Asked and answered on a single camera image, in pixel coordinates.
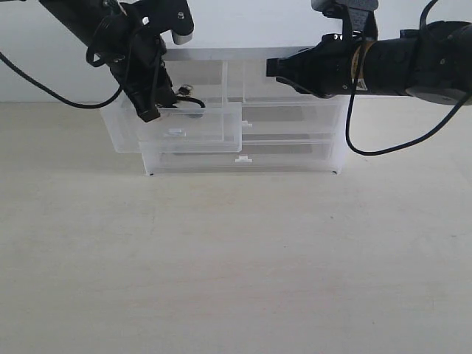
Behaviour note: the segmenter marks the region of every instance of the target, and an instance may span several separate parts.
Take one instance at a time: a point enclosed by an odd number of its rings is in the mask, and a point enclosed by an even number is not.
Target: white wall
[[[310,9],[310,0],[189,0],[189,3],[198,29],[196,40],[200,44],[215,44],[212,41],[217,38],[216,33],[239,38],[246,30],[246,38],[266,36],[267,41],[264,42],[267,46],[286,45],[287,38],[293,38],[294,45],[305,45],[318,41],[318,35],[314,33],[323,32],[325,28],[330,31],[328,20]],[[394,38],[398,36],[399,29],[417,27],[426,1],[380,0],[380,3],[377,16],[381,37]],[[223,10],[227,12],[226,16],[221,15]],[[261,13],[265,14],[265,19],[267,14],[271,16],[272,25],[278,24],[280,17],[280,25],[270,27],[270,31],[257,31],[255,28]],[[240,23],[241,28],[227,26],[228,18],[240,18],[235,23]],[[253,28],[250,30],[244,28],[247,18],[252,19]],[[472,2],[442,0],[431,13],[431,20],[440,18],[472,21]],[[37,1],[0,4],[0,48],[34,78],[72,100],[102,100],[117,87],[107,69],[93,69],[85,63],[85,48],[81,42]],[[42,100],[50,98],[0,65],[0,102]]]

